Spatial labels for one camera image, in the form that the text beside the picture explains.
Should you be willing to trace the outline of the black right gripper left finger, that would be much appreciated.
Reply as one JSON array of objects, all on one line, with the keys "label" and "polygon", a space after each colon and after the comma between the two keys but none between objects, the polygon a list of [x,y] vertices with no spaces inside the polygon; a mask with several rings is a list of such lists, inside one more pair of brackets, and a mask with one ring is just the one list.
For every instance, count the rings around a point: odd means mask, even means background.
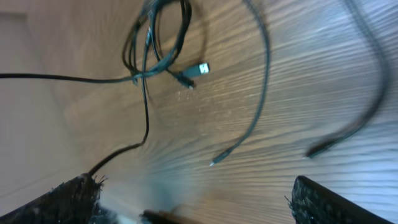
[{"label": "black right gripper left finger", "polygon": [[98,214],[103,182],[81,174],[3,215],[1,223],[89,223]]}]

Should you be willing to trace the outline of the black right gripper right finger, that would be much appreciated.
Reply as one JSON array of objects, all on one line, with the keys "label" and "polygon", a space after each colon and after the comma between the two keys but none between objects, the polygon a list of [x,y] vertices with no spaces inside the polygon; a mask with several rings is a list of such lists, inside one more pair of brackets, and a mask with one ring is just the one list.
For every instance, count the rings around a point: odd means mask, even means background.
[{"label": "black right gripper right finger", "polygon": [[288,205],[296,223],[389,223],[304,175],[296,177]]}]

